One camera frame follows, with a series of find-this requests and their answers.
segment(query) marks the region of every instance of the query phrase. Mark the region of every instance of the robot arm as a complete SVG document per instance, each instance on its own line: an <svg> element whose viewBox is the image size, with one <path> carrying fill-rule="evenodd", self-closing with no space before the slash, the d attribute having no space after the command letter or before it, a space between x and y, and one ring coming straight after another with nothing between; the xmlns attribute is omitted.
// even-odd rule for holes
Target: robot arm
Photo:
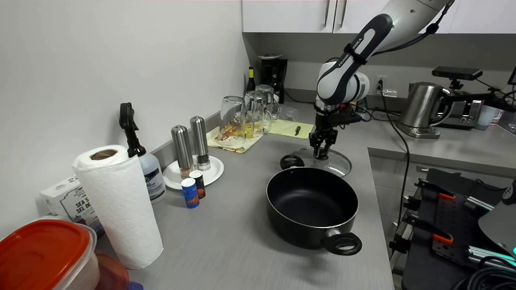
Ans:
<svg viewBox="0 0 516 290"><path fill-rule="evenodd" d="M447 11L452 3L454 0L391 0L339 58L322 66L317 89L317 124L310 134L315 158L326 160L330 147L338 140L335 127L354 119L336 118L343 105L359 102L370 92L370 79L359 73L359 68L381 48L388 52L415 39L443 8Z"/></svg>

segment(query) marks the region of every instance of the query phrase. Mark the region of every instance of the wall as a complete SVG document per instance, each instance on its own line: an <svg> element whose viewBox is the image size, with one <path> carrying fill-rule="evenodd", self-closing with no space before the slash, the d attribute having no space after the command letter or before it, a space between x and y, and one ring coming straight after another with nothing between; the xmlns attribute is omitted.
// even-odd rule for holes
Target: wall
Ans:
<svg viewBox="0 0 516 290"><path fill-rule="evenodd" d="M127 144L120 103L154 150L241 94L241 21L239 0L0 2L0 237L38 218L80 153Z"/></svg>
<svg viewBox="0 0 516 290"><path fill-rule="evenodd" d="M339 34L247 34L249 47L256 55L283 53L289 58L286 87L315 90L322 63L339 57L354 36ZM516 66L516 36L431 36L422 44L370 58L360 71L376 84L386 77L386 87L407 97L410 82L436 82L449 86L449 79L433 77L438 66L480 68L483 81L507 87ZM486 90L480 82L465 82L465 89Z"/></svg>

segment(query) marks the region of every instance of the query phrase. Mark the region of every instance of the kettle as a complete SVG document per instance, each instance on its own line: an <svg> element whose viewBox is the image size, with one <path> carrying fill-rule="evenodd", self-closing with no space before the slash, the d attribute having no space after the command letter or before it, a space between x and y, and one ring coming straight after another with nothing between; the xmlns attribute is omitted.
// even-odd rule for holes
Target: kettle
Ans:
<svg viewBox="0 0 516 290"><path fill-rule="evenodd" d="M402 116L396 121L396 126L407 135L417 139L439 139L439 132L434 129L439 123L452 113L452 97L449 89L444 89L431 82L417 82L412 86ZM449 102L446 111L439 115L443 102Z"/></svg>

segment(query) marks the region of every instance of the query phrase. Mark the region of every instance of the paper towel roll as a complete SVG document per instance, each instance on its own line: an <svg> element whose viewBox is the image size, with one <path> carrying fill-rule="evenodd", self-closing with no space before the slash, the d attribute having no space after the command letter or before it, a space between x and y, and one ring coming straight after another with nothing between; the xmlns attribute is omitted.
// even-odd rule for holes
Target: paper towel roll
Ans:
<svg viewBox="0 0 516 290"><path fill-rule="evenodd" d="M122 263L130 269L152 264L164 242L139 160L109 145L80 155L73 168Z"/></svg>

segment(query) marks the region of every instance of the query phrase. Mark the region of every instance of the cabinet door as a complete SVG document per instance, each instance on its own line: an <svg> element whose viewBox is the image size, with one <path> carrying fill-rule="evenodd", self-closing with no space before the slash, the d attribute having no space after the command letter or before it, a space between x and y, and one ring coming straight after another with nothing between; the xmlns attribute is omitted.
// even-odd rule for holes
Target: cabinet door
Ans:
<svg viewBox="0 0 516 290"><path fill-rule="evenodd" d="M516 34L515 0L457 0L452 34Z"/></svg>
<svg viewBox="0 0 516 290"><path fill-rule="evenodd" d="M243 0L244 32L333 32L338 0Z"/></svg>
<svg viewBox="0 0 516 290"><path fill-rule="evenodd" d="M360 32L389 0L339 0L335 31L338 34Z"/></svg>

